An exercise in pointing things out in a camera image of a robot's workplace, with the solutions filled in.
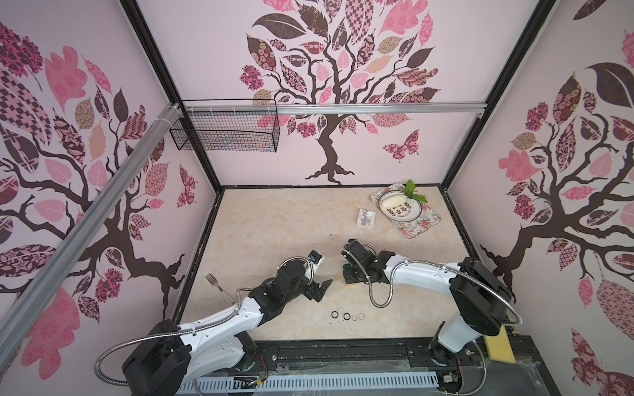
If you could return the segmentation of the clear plastic ring bag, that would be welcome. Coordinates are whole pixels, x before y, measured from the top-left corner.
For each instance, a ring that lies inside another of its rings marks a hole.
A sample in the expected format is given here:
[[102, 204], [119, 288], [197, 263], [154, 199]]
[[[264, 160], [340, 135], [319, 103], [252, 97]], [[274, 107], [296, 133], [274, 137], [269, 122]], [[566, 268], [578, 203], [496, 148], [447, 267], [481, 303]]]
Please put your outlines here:
[[376, 222], [376, 212], [360, 209], [358, 212], [357, 226], [361, 229], [373, 229]]

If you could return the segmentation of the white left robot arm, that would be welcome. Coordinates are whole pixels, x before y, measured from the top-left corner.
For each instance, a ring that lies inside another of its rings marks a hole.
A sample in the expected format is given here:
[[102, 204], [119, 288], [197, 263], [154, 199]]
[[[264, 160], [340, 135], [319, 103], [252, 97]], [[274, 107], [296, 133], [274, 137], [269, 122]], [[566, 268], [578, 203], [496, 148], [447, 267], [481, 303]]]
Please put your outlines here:
[[182, 383], [211, 372], [248, 369], [257, 355], [249, 331], [277, 318], [300, 296], [323, 299], [332, 282], [313, 279], [323, 261], [315, 251], [287, 260], [236, 306], [181, 326], [169, 319], [157, 324], [122, 366], [132, 394], [174, 395]]

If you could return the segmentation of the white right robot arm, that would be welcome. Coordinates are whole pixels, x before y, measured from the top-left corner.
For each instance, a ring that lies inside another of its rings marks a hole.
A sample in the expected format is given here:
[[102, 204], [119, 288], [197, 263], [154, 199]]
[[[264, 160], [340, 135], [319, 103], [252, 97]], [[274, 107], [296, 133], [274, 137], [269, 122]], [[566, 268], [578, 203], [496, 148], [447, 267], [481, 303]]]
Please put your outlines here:
[[432, 290], [453, 298], [457, 313], [441, 323], [428, 346], [431, 359], [449, 366], [470, 343], [496, 337], [503, 326], [520, 326], [523, 320], [511, 304], [513, 293], [481, 262], [466, 257], [462, 262], [437, 263], [414, 260], [391, 251], [374, 252], [350, 239], [343, 245], [347, 261], [344, 275], [368, 285], [371, 304], [386, 308], [396, 285]]

